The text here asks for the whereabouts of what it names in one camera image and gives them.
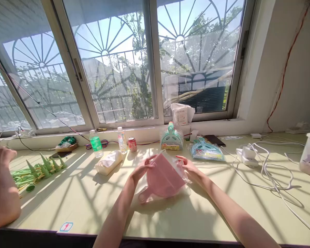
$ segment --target plastic water bottle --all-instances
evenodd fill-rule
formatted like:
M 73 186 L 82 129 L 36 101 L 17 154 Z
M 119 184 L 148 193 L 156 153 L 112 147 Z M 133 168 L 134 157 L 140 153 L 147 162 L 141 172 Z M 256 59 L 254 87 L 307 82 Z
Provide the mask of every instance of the plastic water bottle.
M 95 134 L 95 130 L 90 131 L 90 142 L 92 144 L 92 148 L 94 151 L 94 155 L 96 158 L 100 158 L 103 156 L 102 145 L 99 136 Z
M 118 143 L 120 145 L 120 150 L 122 154 L 127 153 L 127 144 L 125 139 L 125 132 L 122 130 L 122 127 L 118 127 Z

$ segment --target red can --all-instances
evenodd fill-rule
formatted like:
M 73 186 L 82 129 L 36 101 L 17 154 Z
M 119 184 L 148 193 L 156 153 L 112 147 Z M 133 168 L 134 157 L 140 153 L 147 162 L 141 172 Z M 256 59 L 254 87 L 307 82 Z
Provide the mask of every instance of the red can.
M 135 141 L 134 137 L 130 137 L 127 139 L 128 147 L 130 151 L 135 152 L 137 150 L 137 142 Z

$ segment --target light green desk surface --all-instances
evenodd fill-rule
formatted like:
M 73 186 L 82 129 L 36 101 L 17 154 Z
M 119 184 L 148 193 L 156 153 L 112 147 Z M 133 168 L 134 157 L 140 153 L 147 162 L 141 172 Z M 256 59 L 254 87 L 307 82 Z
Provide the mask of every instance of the light green desk surface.
M 273 135 L 306 141 L 305 134 Z M 244 136 L 243 139 L 224 142 L 227 144 L 226 150 L 235 154 L 239 145 L 255 141 L 256 139 Z M 170 154 L 191 159 L 188 146 L 189 142 L 185 142 L 183 151 L 170 151 Z M 296 145 L 261 146 L 271 151 L 272 163 L 286 166 L 293 171 L 293 184 L 300 185 L 301 188 L 282 194 L 291 202 L 290 207 L 310 225 L 310 176 L 300 172 L 298 165 L 289 162 L 284 156 L 284 152 L 302 151 L 303 148 Z M 109 145 L 104 149 L 104 154 L 116 149 L 118 145 Z M 124 163 L 105 177 L 97 174 L 94 169 L 97 160 L 92 150 L 79 147 L 64 158 L 67 169 L 36 184 L 31 193 L 22 193 L 22 214 L 8 228 L 58 231 L 63 223 L 68 221 L 73 222 L 69 234 L 98 234 L 129 174 L 140 161 L 159 150 L 159 144 L 138 146 L 137 152 L 129 151 Z M 46 156 L 53 153 L 43 152 Z M 288 210 L 277 193 L 246 184 L 230 165 L 234 158 L 225 152 L 224 154 L 226 163 L 202 160 L 194 160 L 194 163 L 255 218 L 278 243 L 310 245 L 310 230 Z M 301 154 L 290 155 L 297 162 L 300 156 Z M 10 165 L 11 169 L 26 167 L 26 159 L 33 165 L 42 161 L 38 152 L 18 151 L 18 157 Z M 269 168 L 280 183 L 288 182 L 288 171 L 275 166 Z M 250 169 L 240 164 L 238 169 L 247 181 L 271 186 L 269 181 L 261 177 L 261 167 Z M 136 193 L 144 186 L 145 177 L 139 182 Z M 193 184 L 190 185 L 190 195 L 182 194 L 143 206 L 137 203 L 135 197 L 127 220 L 125 237 L 203 242 L 236 241 L 213 202 L 199 186 Z

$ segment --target sticker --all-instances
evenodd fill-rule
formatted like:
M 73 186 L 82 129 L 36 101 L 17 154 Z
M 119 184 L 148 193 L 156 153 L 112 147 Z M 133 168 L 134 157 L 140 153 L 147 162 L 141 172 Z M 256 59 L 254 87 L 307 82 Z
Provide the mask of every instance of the sticker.
M 168 145 L 168 144 L 164 143 L 164 144 L 162 144 L 161 148 L 162 149 L 166 149 L 166 150 L 178 151 L 179 150 L 179 145 Z
M 65 222 L 59 231 L 62 231 L 62 232 L 68 232 L 70 231 L 70 229 L 72 228 L 73 226 L 73 222 Z

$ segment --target black phone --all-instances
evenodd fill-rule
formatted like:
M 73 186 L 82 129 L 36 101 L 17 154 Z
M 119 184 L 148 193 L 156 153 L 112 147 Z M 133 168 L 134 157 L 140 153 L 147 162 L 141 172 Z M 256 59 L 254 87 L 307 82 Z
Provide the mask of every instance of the black phone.
M 57 158 L 57 157 L 66 157 L 70 154 L 71 152 L 58 152 L 50 156 L 49 158 Z
M 214 135 L 206 135 L 205 136 L 212 144 L 218 145 L 218 146 L 226 146 L 223 141 L 221 141 L 219 138 L 217 138 Z

